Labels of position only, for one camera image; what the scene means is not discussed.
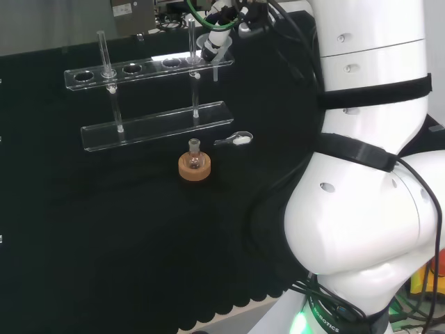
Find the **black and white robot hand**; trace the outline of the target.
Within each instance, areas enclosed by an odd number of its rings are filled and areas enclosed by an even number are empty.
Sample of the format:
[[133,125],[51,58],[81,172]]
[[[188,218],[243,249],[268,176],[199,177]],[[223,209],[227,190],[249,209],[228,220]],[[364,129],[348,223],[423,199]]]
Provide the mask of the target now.
[[240,38],[267,32],[270,15],[267,1],[212,1],[204,21],[213,25],[202,47],[202,58],[212,61],[234,29]]

